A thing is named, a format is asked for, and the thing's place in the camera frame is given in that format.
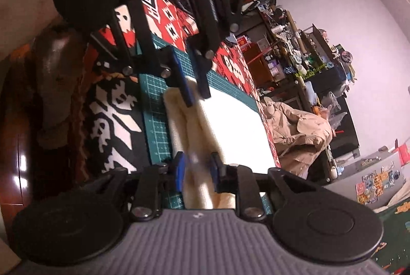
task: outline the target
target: plastic bag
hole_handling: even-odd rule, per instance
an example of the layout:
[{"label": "plastic bag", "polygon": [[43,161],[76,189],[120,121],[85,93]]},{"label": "plastic bag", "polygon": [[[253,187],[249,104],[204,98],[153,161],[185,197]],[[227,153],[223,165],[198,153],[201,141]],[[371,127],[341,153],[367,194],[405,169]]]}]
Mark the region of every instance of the plastic bag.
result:
[{"label": "plastic bag", "polygon": [[330,126],[336,130],[340,124],[342,123],[343,118],[347,115],[347,112],[340,113],[338,115],[333,115],[332,117],[329,118],[329,124]]},{"label": "plastic bag", "polygon": [[321,100],[321,104],[324,107],[328,107],[329,105],[332,105],[331,114],[335,114],[335,113],[342,110],[342,108],[340,107],[339,103],[337,102],[337,98],[333,94],[333,92],[329,92],[327,94],[327,96],[323,97],[322,100]]},{"label": "plastic bag", "polygon": [[312,83],[311,82],[306,82],[305,85],[306,85],[305,92],[306,92],[306,96],[308,97],[307,99],[308,99],[310,105],[314,106],[314,105],[317,104],[317,96],[316,96],[316,93],[313,89]]},{"label": "plastic bag", "polygon": [[332,106],[330,105],[329,107],[319,107],[319,106],[313,106],[313,114],[320,116],[321,118],[324,118],[326,121],[329,119],[329,116],[331,115],[331,109]]}]

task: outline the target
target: beige jacket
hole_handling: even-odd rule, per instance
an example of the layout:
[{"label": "beige jacket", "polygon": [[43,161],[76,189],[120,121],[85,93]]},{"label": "beige jacket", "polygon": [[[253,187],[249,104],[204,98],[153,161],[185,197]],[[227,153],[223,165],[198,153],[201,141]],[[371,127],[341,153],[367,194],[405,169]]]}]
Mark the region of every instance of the beige jacket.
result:
[{"label": "beige jacket", "polygon": [[332,140],[329,122],[267,97],[265,102],[265,114],[281,167],[305,178],[309,166]]}]

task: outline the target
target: metal bolt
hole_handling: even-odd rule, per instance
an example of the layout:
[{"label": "metal bolt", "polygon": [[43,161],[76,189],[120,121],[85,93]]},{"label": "metal bolt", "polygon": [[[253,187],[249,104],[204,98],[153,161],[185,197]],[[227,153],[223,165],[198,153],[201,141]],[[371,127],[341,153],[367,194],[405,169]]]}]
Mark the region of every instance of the metal bolt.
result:
[{"label": "metal bolt", "polygon": [[259,218],[259,217],[263,216],[264,211],[262,209],[259,209],[259,208],[249,207],[249,208],[245,209],[244,213],[249,218]]},{"label": "metal bolt", "polygon": [[122,70],[122,74],[124,76],[131,76],[133,72],[132,67],[130,67],[129,65],[127,65],[126,67],[124,67],[124,69]]},{"label": "metal bolt", "polygon": [[136,218],[147,218],[152,215],[152,210],[145,207],[135,207],[132,210],[132,214]]},{"label": "metal bolt", "polygon": [[166,67],[166,68],[161,72],[161,77],[162,77],[162,78],[168,78],[169,76],[171,76],[171,70]]},{"label": "metal bolt", "polygon": [[239,30],[239,25],[234,22],[233,24],[231,24],[231,26],[229,27],[229,29],[230,29],[230,31],[231,31],[232,33],[236,33],[236,32],[238,32],[238,30]]},{"label": "metal bolt", "polygon": [[205,53],[205,57],[208,59],[208,60],[212,60],[213,58],[214,58],[214,56],[215,56],[215,53],[214,53],[214,51],[213,50],[208,50],[206,53]]},{"label": "metal bolt", "polygon": [[168,165],[167,164],[161,162],[161,163],[158,163],[157,165],[159,166],[159,168],[158,168],[158,173],[159,174],[168,173]]}]

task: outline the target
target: gray textured base plate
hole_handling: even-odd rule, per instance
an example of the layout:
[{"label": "gray textured base plate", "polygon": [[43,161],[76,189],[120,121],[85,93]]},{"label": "gray textured base plate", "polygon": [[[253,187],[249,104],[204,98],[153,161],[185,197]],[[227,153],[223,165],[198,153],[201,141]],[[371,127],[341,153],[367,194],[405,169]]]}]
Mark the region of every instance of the gray textured base plate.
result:
[{"label": "gray textured base plate", "polygon": [[12,275],[382,275],[372,260],[331,267],[285,251],[262,224],[233,210],[172,210],[147,223],[134,223],[112,250],[71,267],[22,262]]}]

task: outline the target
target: green cutting mat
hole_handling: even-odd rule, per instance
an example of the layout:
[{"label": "green cutting mat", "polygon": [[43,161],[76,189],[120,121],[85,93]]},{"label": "green cutting mat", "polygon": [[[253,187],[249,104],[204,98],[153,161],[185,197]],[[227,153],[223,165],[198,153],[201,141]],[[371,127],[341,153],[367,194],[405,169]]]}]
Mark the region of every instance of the green cutting mat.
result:
[{"label": "green cutting mat", "polygon": [[[154,44],[157,48],[168,46],[169,43],[153,35]],[[187,76],[195,77],[188,54],[175,48],[182,71]],[[168,133],[168,120],[163,104],[162,94],[167,85],[162,78],[152,75],[140,75],[139,78],[142,93],[142,105],[144,109],[144,123],[147,134],[148,148],[151,162],[159,163],[165,159],[172,158],[171,138]],[[229,83],[224,77],[215,71],[208,72],[208,82],[211,87],[237,98],[245,105],[259,113],[255,99],[248,96],[235,85]]]}]

